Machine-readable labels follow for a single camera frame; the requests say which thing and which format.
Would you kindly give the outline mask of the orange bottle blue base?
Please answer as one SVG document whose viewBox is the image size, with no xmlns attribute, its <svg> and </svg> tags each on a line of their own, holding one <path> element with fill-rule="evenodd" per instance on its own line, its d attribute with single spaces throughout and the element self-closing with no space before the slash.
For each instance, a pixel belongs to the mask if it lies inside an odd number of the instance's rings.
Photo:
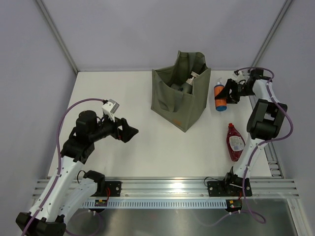
<svg viewBox="0 0 315 236">
<path fill-rule="evenodd" d="M 220 92 L 224 89 L 224 85 L 221 82 L 221 78 L 217 81 L 214 86 L 214 97 L 220 94 Z M 227 103 L 225 99 L 216 99 L 215 98 L 215 109 L 218 112 L 223 112 L 227 109 Z"/>
</svg>

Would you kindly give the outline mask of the green bottle beige cap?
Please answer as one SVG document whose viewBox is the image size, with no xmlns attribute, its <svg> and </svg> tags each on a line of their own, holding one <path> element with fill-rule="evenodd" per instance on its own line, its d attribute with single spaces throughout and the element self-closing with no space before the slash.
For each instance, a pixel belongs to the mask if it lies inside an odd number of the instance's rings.
<svg viewBox="0 0 315 236">
<path fill-rule="evenodd" d="M 178 91 L 181 91 L 183 93 L 188 93 L 191 94 L 192 93 L 192 88 L 193 88 L 193 81 L 194 79 L 196 79 L 199 76 L 199 74 L 195 73 L 195 72 L 191 72 L 190 74 L 190 78 L 188 78 L 182 85 L 181 87 L 178 89 Z"/>
</svg>

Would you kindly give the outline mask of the red bottle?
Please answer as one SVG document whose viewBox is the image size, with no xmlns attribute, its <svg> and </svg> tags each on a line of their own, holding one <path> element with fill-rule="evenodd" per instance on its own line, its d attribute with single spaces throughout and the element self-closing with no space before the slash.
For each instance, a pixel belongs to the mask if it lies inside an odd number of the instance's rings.
<svg viewBox="0 0 315 236">
<path fill-rule="evenodd" d="M 226 144 L 231 160 L 237 162 L 245 148 L 245 141 L 232 123 L 228 124 Z"/>
</svg>

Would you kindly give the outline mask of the green pump bottle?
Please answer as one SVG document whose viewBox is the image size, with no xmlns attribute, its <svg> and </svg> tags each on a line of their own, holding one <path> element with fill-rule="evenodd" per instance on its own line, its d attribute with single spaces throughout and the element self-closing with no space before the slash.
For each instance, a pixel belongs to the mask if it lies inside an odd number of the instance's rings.
<svg viewBox="0 0 315 236">
<path fill-rule="evenodd" d="M 182 86 L 180 85 L 177 85 L 177 84 L 172 84 L 171 85 L 171 88 L 174 89 L 174 90 L 179 90 L 179 91 L 182 91 Z"/>
</svg>

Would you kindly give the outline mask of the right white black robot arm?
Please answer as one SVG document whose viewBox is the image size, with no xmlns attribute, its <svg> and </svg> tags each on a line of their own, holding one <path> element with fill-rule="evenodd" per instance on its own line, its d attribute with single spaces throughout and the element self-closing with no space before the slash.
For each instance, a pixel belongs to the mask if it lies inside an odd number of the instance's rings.
<svg viewBox="0 0 315 236">
<path fill-rule="evenodd" d="M 244 67 L 234 71 L 237 80 L 228 79 L 215 99 L 237 104 L 242 96 L 255 96 L 257 102 L 247 123 L 248 139 L 238 161 L 226 173 L 224 179 L 207 182 L 211 197 L 252 196 L 251 170 L 259 153 L 278 134 L 286 116 L 287 105 L 281 103 L 272 89 L 273 75 L 264 75 L 262 67 Z"/>
</svg>

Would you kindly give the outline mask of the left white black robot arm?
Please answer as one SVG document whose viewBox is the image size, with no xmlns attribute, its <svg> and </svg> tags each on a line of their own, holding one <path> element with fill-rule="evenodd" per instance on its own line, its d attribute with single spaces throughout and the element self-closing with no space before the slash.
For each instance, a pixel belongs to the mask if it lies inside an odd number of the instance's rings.
<svg viewBox="0 0 315 236">
<path fill-rule="evenodd" d="M 104 115 L 98 121 L 94 111 L 81 112 L 44 191 L 28 212 L 20 212 L 16 218 L 22 235 L 62 236 L 78 208 L 90 196 L 100 196 L 106 192 L 105 176 L 90 170 L 84 174 L 79 185 L 67 194 L 74 177 L 94 151 L 95 142 L 111 136 L 127 143 L 138 132 L 138 129 L 129 126 L 125 118 Z"/>
</svg>

